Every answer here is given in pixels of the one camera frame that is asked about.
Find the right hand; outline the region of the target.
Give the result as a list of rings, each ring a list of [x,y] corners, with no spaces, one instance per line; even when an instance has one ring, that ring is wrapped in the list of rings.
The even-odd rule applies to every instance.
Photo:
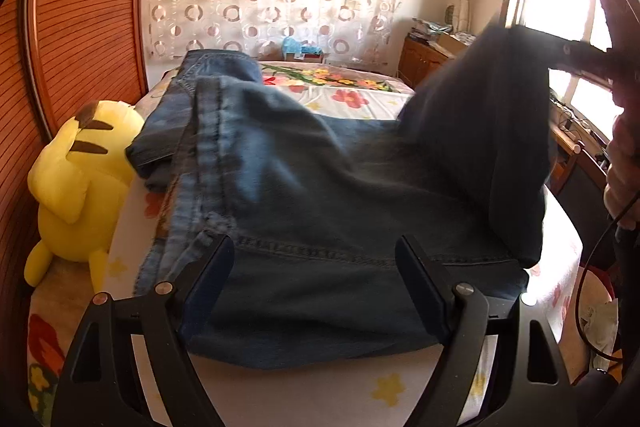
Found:
[[[634,230],[639,223],[639,201],[627,211],[624,208],[639,193],[639,88],[616,82],[612,86],[613,101],[623,109],[613,126],[613,138],[608,144],[611,165],[606,174],[603,195],[605,208],[621,228]]]

